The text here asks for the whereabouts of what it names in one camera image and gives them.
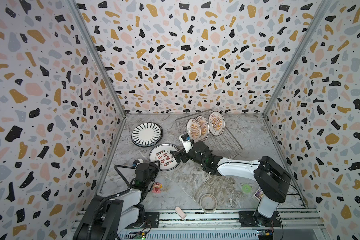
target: black mounting plate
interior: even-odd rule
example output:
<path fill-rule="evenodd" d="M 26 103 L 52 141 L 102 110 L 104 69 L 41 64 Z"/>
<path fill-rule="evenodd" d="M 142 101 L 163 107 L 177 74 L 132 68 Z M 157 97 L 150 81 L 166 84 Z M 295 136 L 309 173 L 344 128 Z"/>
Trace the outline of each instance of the black mounting plate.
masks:
<path fill-rule="evenodd" d="M 258 225 L 254 223 L 255 211 L 239 211 L 239 222 L 241 224 L 241 227 L 257 227 Z M 281 227 L 280 218 L 278 218 L 278 214 L 276 211 L 273 212 L 273 215 L 270 220 L 273 221 L 273 227 Z M 272 227 L 271 221 L 269 223 L 265 224 L 264 227 Z"/>
<path fill-rule="evenodd" d="M 158 228 L 158 221 L 160 220 L 160 213 L 159 212 L 145 212 L 144 215 L 144 220 L 148 219 L 151 224 L 152 227 L 151 228 Z M 126 228 L 126 230 L 131 230 L 131 229 L 135 229 L 134 227 L 132 227 L 132 224 L 128 225 Z"/>

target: green round object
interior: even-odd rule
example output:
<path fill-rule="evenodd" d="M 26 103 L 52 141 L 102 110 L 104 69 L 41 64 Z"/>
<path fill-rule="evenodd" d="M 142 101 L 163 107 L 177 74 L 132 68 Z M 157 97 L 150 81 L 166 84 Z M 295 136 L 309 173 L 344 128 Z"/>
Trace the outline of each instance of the green round object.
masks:
<path fill-rule="evenodd" d="M 242 190 L 244 193 L 250 193 L 252 190 L 252 187 L 249 184 L 243 184 Z"/>

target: plate with orange sunburst pattern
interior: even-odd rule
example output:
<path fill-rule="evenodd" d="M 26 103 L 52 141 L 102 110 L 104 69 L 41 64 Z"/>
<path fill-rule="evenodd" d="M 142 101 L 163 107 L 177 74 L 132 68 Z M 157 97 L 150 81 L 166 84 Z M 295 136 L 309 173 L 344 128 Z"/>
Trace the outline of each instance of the plate with orange sunburst pattern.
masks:
<path fill-rule="evenodd" d="M 199 122 L 195 118 L 190 118 L 187 122 L 186 132 L 189 134 L 191 139 L 198 142 L 201 136 Z"/>
<path fill-rule="evenodd" d="M 197 116 L 196 120 L 200 125 L 200 139 L 199 141 L 204 141 L 208 137 L 208 121 L 203 116 Z"/>
<path fill-rule="evenodd" d="M 223 115 L 218 111 L 213 111 L 208 117 L 208 126 L 213 136 L 220 136 L 225 127 Z"/>

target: terrazzo wallpaper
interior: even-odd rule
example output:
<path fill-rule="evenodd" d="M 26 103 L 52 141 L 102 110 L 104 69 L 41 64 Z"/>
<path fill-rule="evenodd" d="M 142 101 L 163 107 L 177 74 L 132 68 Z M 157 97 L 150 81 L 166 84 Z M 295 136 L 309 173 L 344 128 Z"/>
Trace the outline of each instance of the terrazzo wallpaper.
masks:
<path fill-rule="evenodd" d="M 62 1 L 0 1 L 0 240 L 67 239 L 120 121 Z"/>
<path fill-rule="evenodd" d="M 126 112 L 262 112 L 321 0 L 77 0 Z"/>
<path fill-rule="evenodd" d="M 331 238 L 360 240 L 360 1 L 333 1 L 266 119 Z"/>

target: black and white striped plate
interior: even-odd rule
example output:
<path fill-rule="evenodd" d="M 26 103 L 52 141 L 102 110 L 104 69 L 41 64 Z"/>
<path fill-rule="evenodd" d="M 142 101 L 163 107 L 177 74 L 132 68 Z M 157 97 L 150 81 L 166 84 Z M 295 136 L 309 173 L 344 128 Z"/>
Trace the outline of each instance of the black and white striped plate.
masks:
<path fill-rule="evenodd" d="M 132 142 L 139 147 L 150 147 L 163 137 L 163 129 L 153 122 L 140 124 L 132 131 Z"/>

